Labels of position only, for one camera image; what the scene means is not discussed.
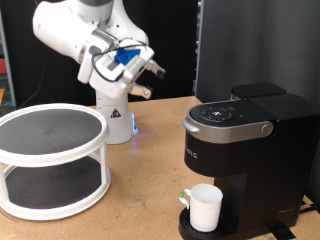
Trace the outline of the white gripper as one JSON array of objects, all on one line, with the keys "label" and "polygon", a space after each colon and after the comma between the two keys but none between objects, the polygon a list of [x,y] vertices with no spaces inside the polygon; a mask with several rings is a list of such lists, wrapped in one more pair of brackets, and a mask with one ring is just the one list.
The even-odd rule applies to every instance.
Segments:
[{"label": "white gripper", "polygon": [[112,99],[120,99],[124,93],[149,99],[152,90],[136,80],[145,69],[159,79],[164,78],[166,70],[152,60],[153,55],[154,51],[142,44],[104,52],[92,46],[81,64],[78,79]]}]

